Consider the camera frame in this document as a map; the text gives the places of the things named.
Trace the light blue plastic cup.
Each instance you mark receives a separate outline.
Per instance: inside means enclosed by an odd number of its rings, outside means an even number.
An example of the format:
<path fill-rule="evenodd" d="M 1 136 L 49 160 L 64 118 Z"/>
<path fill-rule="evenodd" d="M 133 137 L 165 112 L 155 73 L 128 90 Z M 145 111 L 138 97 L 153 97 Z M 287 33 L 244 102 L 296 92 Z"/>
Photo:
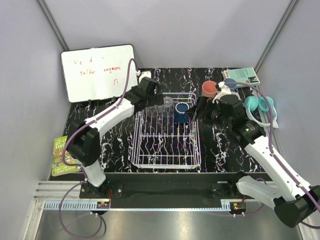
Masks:
<path fill-rule="evenodd" d="M 225 78 L 224 83 L 227 84 L 231 92 L 235 92 L 237 89 L 237 83 L 234 79 L 232 78 Z"/>

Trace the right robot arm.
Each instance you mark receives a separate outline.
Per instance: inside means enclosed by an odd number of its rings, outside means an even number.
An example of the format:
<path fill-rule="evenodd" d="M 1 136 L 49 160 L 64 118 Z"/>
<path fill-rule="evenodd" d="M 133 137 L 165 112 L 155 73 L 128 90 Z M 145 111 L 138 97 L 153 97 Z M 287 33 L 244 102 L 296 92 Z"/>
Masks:
<path fill-rule="evenodd" d="M 229 94 L 218 99 L 204 96 L 186 114 L 192 121 L 225 128 L 228 136 L 252 156 L 273 180 L 275 187 L 238 173 L 227 185 L 228 195 L 252 197 L 274 210 L 290 228 L 320 208 L 320 187 L 312 186 L 285 161 L 263 128 L 250 120 L 239 97 Z"/>

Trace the pink plastic cup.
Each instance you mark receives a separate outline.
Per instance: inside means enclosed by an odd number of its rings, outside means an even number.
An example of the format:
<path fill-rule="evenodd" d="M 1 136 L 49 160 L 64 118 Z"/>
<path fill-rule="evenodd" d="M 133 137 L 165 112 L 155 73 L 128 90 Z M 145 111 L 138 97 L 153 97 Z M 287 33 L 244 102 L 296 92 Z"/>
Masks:
<path fill-rule="evenodd" d="M 201 95 L 210 99 L 214 99 L 217 95 L 217 83 L 211 80 L 205 81 L 201 86 Z"/>

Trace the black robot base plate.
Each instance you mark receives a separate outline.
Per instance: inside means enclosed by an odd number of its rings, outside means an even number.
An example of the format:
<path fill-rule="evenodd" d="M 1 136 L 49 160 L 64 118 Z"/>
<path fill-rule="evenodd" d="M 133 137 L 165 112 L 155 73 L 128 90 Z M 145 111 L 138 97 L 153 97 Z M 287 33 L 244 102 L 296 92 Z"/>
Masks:
<path fill-rule="evenodd" d="M 221 200 L 239 200 L 235 181 L 246 173 L 107 173 L 100 187 L 85 183 L 82 199 L 111 198 L 115 209 L 202 209 L 222 207 Z"/>

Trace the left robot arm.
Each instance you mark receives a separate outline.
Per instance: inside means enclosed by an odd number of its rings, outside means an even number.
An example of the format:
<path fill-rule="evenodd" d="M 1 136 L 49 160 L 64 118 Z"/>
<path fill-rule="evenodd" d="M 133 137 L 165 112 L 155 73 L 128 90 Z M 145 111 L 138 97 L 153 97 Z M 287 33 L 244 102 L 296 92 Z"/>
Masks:
<path fill-rule="evenodd" d="M 143 77 L 138 85 L 123 93 L 107 109 L 71 124 L 62 154 L 68 152 L 76 160 L 95 197 L 103 198 L 108 193 L 108 186 L 104 183 L 106 176 L 99 163 L 102 137 L 123 120 L 163 103 L 161 84 L 150 77 Z"/>

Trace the clear glass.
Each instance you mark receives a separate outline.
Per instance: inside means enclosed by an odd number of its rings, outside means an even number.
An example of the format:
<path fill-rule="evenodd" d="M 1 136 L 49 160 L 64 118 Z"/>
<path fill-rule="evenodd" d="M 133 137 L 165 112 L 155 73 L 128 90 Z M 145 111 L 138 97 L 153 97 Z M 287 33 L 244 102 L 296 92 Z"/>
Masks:
<path fill-rule="evenodd" d="M 173 111 L 174 108 L 174 101 L 171 97 L 165 96 L 163 98 L 163 105 L 162 105 L 162 110 L 166 113 L 170 113 Z"/>
<path fill-rule="evenodd" d="M 154 105 L 150 107 L 145 108 L 145 113 L 148 117 L 156 118 L 156 117 L 162 117 L 163 116 L 163 110 L 162 107 L 159 105 Z"/>

